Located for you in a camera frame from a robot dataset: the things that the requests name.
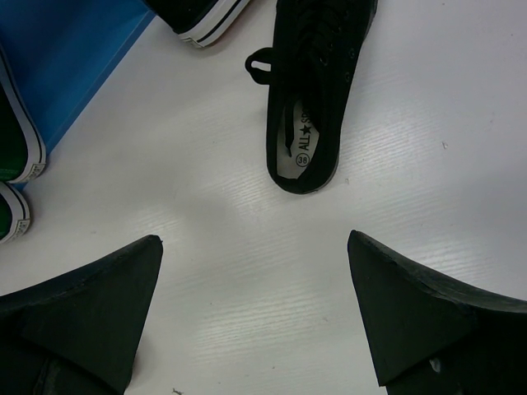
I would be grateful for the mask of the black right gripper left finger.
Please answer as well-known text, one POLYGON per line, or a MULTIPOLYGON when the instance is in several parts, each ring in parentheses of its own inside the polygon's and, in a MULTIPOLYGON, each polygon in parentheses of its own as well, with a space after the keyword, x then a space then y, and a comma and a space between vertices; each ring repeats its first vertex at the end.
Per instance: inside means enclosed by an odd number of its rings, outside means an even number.
POLYGON ((161 268, 145 236, 1 298, 3 394, 122 394, 161 268))

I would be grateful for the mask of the black white-laced sneaker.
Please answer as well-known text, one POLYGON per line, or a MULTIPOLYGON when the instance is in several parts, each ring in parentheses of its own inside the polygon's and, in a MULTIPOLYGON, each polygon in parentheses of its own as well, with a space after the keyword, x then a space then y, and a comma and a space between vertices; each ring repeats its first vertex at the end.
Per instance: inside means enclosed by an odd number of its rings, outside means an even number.
POLYGON ((214 44, 249 0, 146 0, 144 3, 179 37, 195 48, 214 44))

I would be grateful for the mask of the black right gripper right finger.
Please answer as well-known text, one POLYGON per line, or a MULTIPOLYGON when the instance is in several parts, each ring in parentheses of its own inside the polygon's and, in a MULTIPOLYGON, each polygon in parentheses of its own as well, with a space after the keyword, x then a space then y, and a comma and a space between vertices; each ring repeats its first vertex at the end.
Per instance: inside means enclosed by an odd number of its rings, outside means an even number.
POLYGON ((471 286, 354 230, 352 283, 389 394, 524 394, 526 303, 471 286))

